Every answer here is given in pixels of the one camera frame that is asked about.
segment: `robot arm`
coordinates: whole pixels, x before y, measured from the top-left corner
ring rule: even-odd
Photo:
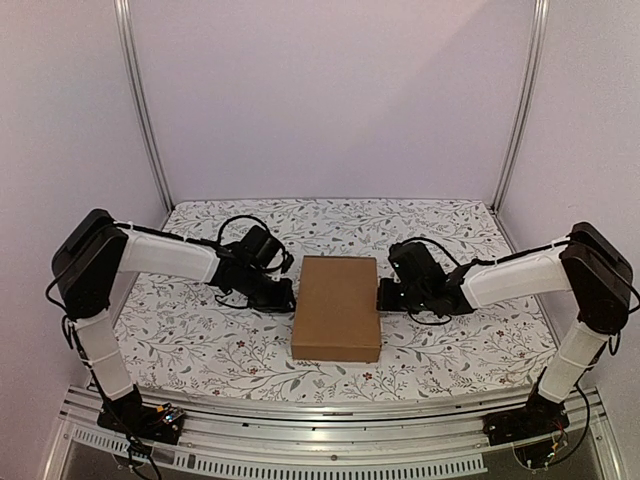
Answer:
[[[116,223],[93,210],[53,258],[70,335],[90,369],[105,404],[98,424],[129,435],[177,443],[182,412],[169,405],[153,409],[142,398],[125,367],[113,332],[109,295],[119,272],[179,276],[247,297],[247,307],[267,313],[295,310],[292,282],[266,273],[286,272],[293,257],[266,225],[252,227],[239,242],[182,238],[144,227]],[[277,267],[269,264],[282,253]]]
[[[568,426],[563,401],[598,360],[629,316],[632,269],[590,224],[579,223],[551,245],[494,261],[474,260],[445,274],[417,239],[390,248],[399,282],[382,279],[378,310],[452,316],[493,303],[551,291],[573,291],[577,320],[541,374],[527,405],[485,419],[491,444],[513,442]]]

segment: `brown cardboard box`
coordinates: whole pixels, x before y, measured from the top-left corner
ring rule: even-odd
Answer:
[[[376,259],[304,257],[291,351],[295,360],[377,362]]]

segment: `floral tablecloth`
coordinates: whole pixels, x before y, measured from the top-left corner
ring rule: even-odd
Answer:
[[[389,276],[388,247],[415,235],[440,241],[461,262],[509,253],[484,204],[466,200],[185,202],[166,230],[215,238],[222,222],[239,214],[263,219],[294,254],[287,276],[296,291],[304,255],[373,256],[379,275]],[[225,240],[241,238],[249,225],[231,224]],[[433,254],[446,271],[453,267],[440,252]],[[377,364],[296,362],[289,347],[293,315],[220,307],[216,293],[180,278],[139,276],[116,325],[138,384],[272,401],[420,399],[528,385],[555,353],[537,303],[522,298],[441,327],[383,315]],[[429,314],[421,319],[437,321]]]

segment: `white wall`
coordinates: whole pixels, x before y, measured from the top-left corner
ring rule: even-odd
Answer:
[[[113,3],[16,0],[0,18],[0,477],[32,480],[86,378],[43,297],[52,255],[91,208],[150,225],[163,212]]]
[[[640,272],[640,3],[553,1],[542,69],[503,218],[520,247],[587,220]],[[558,330],[576,307],[546,300]],[[629,478],[640,471],[640,318],[594,372]]]
[[[140,0],[132,18],[176,200],[489,200],[531,0]]]

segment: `vertical metal pole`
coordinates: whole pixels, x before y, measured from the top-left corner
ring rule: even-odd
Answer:
[[[120,31],[120,43],[122,44],[122,53],[124,55],[127,75],[129,76],[129,85],[133,95],[136,113],[138,115],[138,123],[142,133],[142,139],[149,158],[149,165],[156,188],[160,195],[160,199],[167,212],[171,212],[175,203],[171,197],[169,183],[160,161],[158,153],[158,145],[153,134],[151,126],[151,118],[147,108],[147,101],[142,87],[142,79],[140,76],[140,68],[138,65],[138,55],[136,53],[135,42],[133,39],[133,28],[131,25],[131,12],[129,10],[129,0],[115,0],[116,18],[118,20],[118,30]]]
[[[509,184],[511,183],[511,177],[513,176],[513,170],[518,159],[520,145],[522,144],[522,138],[527,124],[527,117],[529,116],[529,110],[531,109],[533,91],[542,55],[548,12],[549,0],[536,0],[533,15],[533,26],[531,29],[531,42],[529,44],[529,55],[527,58],[527,67],[520,94],[520,102],[518,104],[518,111],[513,123],[513,129],[511,130],[511,138],[509,139],[507,153],[504,163],[502,164],[502,169],[500,170],[498,186],[490,207],[495,214],[500,213],[504,204],[507,191],[509,190]]]

